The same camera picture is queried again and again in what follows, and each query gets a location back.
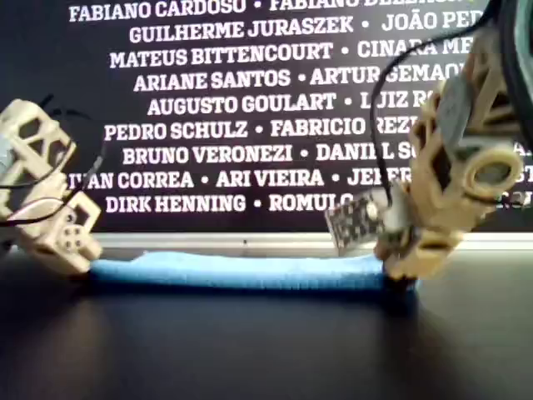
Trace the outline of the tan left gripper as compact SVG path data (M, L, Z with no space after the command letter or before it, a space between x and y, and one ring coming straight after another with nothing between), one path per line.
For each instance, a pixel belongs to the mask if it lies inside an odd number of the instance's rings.
M102 255L92 235L101 208L84 192L67 188L64 174L53 174L24 190L4 190L1 221L21 248L40 258L61 258L66 275L83 275Z

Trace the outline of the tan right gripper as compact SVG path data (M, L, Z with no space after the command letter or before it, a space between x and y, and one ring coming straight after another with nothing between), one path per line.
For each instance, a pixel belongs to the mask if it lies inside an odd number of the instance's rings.
M455 181L442 186L436 178L396 180L386 200L386 241L409 244L421 238L410 254L410 272L406 260L385 242L376 243L374 255L391 279L427 278L442 267L461 234L478 226L497 203L494 193L468 192Z

